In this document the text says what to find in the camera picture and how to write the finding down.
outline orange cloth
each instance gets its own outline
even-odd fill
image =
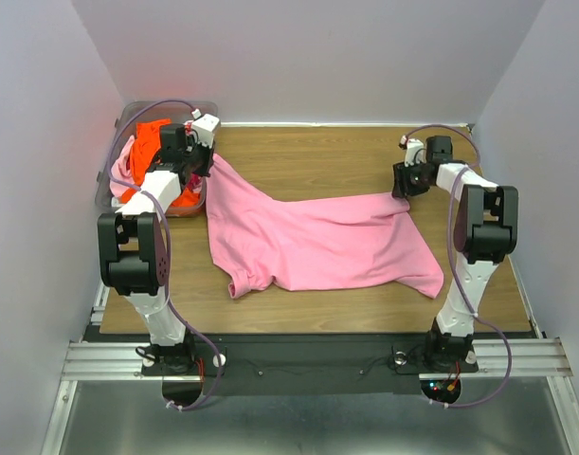
[[[169,118],[163,118],[136,125],[136,141],[129,153],[129,169],[136,185],[141,186],[144,183],[146,171],[148,171],[154,155],[160,149],[160,127],[169,125],[171,122]],[[127,204],[135,192],[130,188],[120,196],[120,202]],[[190,191],[187,186],[184,192],[172,202],[172,207],[193,207],[198,204],[199,198],[200,194]]]

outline white wall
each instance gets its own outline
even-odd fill
[[[87,321],[95,177],[121,107],[69,1],[0,2],[0,455],[40,453]]]
[[[478,118],[542,0],[73,0],[126,100],[223,121]]]
[[[514,258],[579,397],[579,0],[546,2],[474,133],[485,173],[518,186]]]

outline clear plastic bin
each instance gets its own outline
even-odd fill
[[[118,128],[122,127],[129,118],[131,118],[137,111],[146,107],[148,104],[154,101],[135,101],[128,104],[122,111],[119,119],[117,119],[115,126]],[[212,114],[217,116],[217,105],[213,102],[208,101],[190,101],[190,103],[203,114]],[[147,121],[159,120],[161,118],[170,118],[172,123],[184,123],[185,121],[192,120],[192,114],[190,108],[185,104],[180,104],[178,102],[169,102],[164,104],[159,104],[158,106],[152,108],[148,112],[144,113],[142,116],[137,118],[127,131],[123,133],[117,147],[112,152],[112,162],[114,163],[123,146],[127,142],[130,135],[136,133],[136,123],[144,123]],[[117,211],[118,207],[112,207],[112,193],[110,192],[110,177],[108,177],[108,172],[106,169],[102,169],[98,173],[98,190],[96,192],[96,206],[98,206],[104,212],[114,212]],[[199,210],[205,203],[205,195],[207,193],[207,182],[206,179],[203,181],[203,188],[201,189],[201,199],[198,205],[193,207],[169,207],[167,210],[167,215],[169,216],[186,216],[195,213]]]

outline wooden table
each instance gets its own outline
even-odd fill
[[[224,128],[217,152],[275,199],[296,201],[391,191],[392,164],[408,128]],[[421,140],[443,130],[416,135]],[[471,161],[467,142],[453,137],[454,156]],[[172,299],[181,315],[206,333],[425,332],[451,283],[445,229],[449,195],[433,188],[411,199],[410,214],[443,268],[445,283],[431,300],[389,282],[366,289],[288,292],[272,285],[232,300],[228,275],[211,262],[207,218],[171,219]],[[505,261],[487,286],[482,317],[506,331],[528,331],[529,321],[511,265]],[[112,290],[101,331],[146,333],[134,308]]]

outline pink shirt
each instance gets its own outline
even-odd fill
[[[135,141],[136,138],[133,135],[129,136],[127,143],[120,151],[117,161],[112,165],[112,176],[117,180],[127,183],[135,183],[134,178],[131,176],[131,170],[129,169],[129,155],[131,154],[131,148]],[[124,185],[113,182],[112,180],[110,181],[110,192],[113,196],[120,197],[126,191],[127,187]]]
[[[443,272],[389,193],[281,202],[245,182],[219,155],[207,181],[209,247],[232,278],[233,299],[271,283],[290,291],[397,281],[434,298]]]

